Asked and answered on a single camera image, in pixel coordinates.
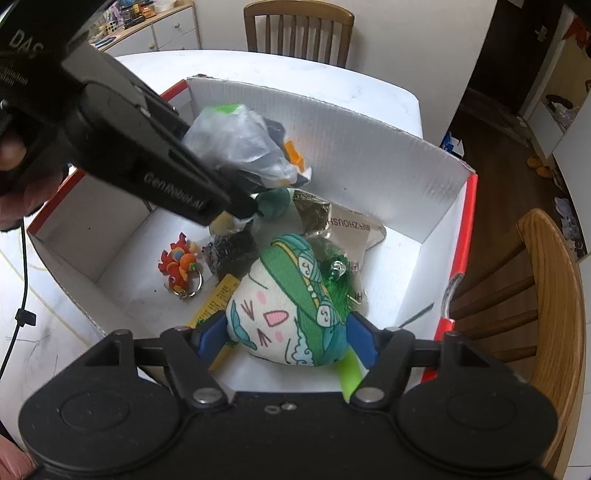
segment human hand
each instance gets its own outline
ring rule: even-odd
[[[0,170],[8,171],[17,167],[25,157],[27,149],[14,131],[6,132],[0,138]],[[54,196],[63,179],[61,172],[34,180],[23,189],[14,190],[0,197],[0,231],[14,228],[17,222],[30,215]]]

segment chair backrest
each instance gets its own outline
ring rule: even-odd
[[[284,16],[291,17],[288,20],[290,47],[288,55],[296,56],[296,34],[297,17],[303,18],[303,35],[299,58],[319,60],[320,40],[322,33],[322,21],[329,23],[329,29],[326,37],[326,47],[324,49],[324,63],[330,62],[332,52],[333,34],[335,33],[335,23],[341,24],[339,52],[336,60],[337,67],[345,68],[347,55],[349,54],[349,44],[351,41],[351,31],[355,16],[338,5],[327,4],[325,2],[316,2],[313,0],[263,0],[244,7],[244,24],[246,27],[246,43],[248,51],[258,52],[258,43],[256,40],[255,17],[266,16],[265,24],[265,53],[271,53],[271,16],[279,15],[279,26],[277,31],[277,54],[284,54]],[[309,43],[310,36],[310,18],[316,22],[316,32],[314,34],[314,43]],[[309,45],[311,45],[312,55],[308,58]]]
[[[544,457],[544,466],[557,453],[563,440],[577,396],[584,361],[584,304],[577,264],[566,242],[543,210],[534,209],[523,216],[488,252],[472,261],[456,298],[526,250],[533,275],[511,284],[463,307],[452,302],[450,317],[464,335],[473,340],[504,333],[538,320],[537,346],[526,346],[493,354],[504,362],[535,356],[531,383],[550,399],[558,413],[558,431]],[[534,286],[537,310],[476,324],[466,330],[462,319],[483,312]]]

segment white marble table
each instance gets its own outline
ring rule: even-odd
[[[422,137],[418,101],[389,83],[310,61],[235,51],[166,51],[121,57],[121,63],[163,93],[180,79],[203,73],[310,96],[362,113]],[[0,381],[0,419],[16,441],[23,402],[68,366],[100,334],[63,293],[30,244],[27,247],[30,291],[27,309],[37,325],[20,330]],[[22,299],[20,233],[0,233],[0,361],[14,331]]]

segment cabinet drawer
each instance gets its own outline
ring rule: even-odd
[[[152,27],[144,27],[105,51],[112,57],[120,57],[132,53],[146,53],[157,50]]]
[[[167,50],[198,50],[199,43],[197,42],[197,33],[191,30],[179,38],[175,38],[172,42],[167,43],[164,47],[160,47],[160,51]]]
[[[153,26],[158,46],[166,45],[175,38],[179,38],[181,35],[195,30],[193,9],[187,8],[162,20],[158,20]]]

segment yellow label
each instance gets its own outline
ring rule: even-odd
[[[226,310],[226,306],[228,305],[232,294],[238,288],[238,285],[240,285],[240,280],[230,274],[226,275],[222,281],[217,284],[216,289],[195,314],[195,317],[189,322],[189,326],[195,328],[195,326],[202,321],[207,320],[218,310]]]

